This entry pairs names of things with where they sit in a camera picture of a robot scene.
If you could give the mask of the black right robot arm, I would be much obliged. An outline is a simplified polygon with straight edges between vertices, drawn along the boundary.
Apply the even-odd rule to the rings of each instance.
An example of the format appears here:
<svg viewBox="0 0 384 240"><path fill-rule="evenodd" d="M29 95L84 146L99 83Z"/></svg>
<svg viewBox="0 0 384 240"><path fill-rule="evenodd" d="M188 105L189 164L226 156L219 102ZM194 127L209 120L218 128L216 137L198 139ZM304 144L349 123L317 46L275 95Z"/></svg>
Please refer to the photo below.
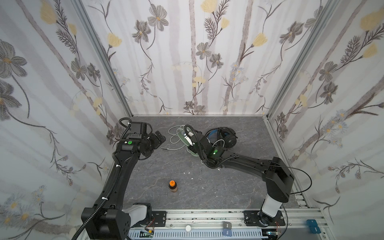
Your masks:
<svg viewBox="0 0 384 240"><path fill-rule="evenodd" d="M295 177L291 167L278 157L263 160L234 152L232 148L238 137L231 128L218 127L203 134L190 125L184 125L177 135L206 167L230 168L261 178L266 183L267 196L256 216L246 217L245 222L258 227L268 227L275 222L280 208L293 194Z"/></svg>

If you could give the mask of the orange cap brown bottle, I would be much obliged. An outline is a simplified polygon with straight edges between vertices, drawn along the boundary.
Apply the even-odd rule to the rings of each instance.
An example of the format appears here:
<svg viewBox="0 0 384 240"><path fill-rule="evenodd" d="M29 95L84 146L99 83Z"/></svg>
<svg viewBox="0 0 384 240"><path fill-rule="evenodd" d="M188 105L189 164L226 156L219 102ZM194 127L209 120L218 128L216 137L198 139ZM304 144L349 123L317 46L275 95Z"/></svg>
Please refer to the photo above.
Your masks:
<svg viewBox="0 0 384 240"><path fill-rule="evenodd" d="M178 190L178 185L174 180L169 182L169 188L172 192L176 192Z"/></svg>

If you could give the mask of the mint green wired headphones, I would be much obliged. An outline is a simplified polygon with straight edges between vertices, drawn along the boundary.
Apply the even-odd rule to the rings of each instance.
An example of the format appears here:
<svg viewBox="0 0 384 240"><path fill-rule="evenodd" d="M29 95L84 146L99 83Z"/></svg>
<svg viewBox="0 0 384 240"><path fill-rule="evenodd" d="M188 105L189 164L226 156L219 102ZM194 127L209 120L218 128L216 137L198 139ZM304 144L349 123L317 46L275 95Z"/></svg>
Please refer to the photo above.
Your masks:
<svg viewBox="0 0 384 240"><path fill-rule="evenodd" d="M189 143L185 140L185 130L184 130L184 125L176 125L168 129L168 134L171 135L170 143L172 145L176 145L177 143L181 142L183 145L178 148L168 148L168 147L161 147L162 150L166 151L178 151L183 148L186 148L187 152L190 153L194 157L198 157L199 155L195 155L191 151L189 151L188 146Z"/></svg>

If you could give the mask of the black wired headphones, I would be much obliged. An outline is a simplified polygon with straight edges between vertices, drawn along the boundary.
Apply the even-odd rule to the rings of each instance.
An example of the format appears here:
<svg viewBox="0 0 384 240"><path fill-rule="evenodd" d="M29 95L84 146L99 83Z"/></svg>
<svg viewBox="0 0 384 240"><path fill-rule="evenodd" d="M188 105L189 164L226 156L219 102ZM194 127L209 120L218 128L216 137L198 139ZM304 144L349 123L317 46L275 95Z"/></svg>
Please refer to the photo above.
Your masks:
<svg viewBox="0 0 384 240"><path fill-rule="evenodd" d="M210 129L205 133L205 136L210 140L215 137L216 141L223 140L224 148L233 148L237 143L237 135L236 132L229 127L218 127L214 129Z"/></svg>

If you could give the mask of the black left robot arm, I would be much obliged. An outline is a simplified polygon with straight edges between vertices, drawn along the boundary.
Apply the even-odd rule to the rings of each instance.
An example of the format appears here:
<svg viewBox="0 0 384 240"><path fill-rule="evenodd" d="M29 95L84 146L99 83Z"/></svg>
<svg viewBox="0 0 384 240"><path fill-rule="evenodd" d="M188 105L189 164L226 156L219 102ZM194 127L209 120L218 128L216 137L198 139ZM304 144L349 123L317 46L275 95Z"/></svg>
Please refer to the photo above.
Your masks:
<svg viewBox="0 0 384 240"><path fill-rule="evenodd" d="M82 225L73 235L76 240L86 231L93 240L124 240L136 224L151 221L150 204L134 204L123 211L123 201L131 174L139 161L148 159L166 138L145 122L133 122L130 118L119 120L125 128L112 154L114 166L105 186L90 208L81 214Z"/></svg>

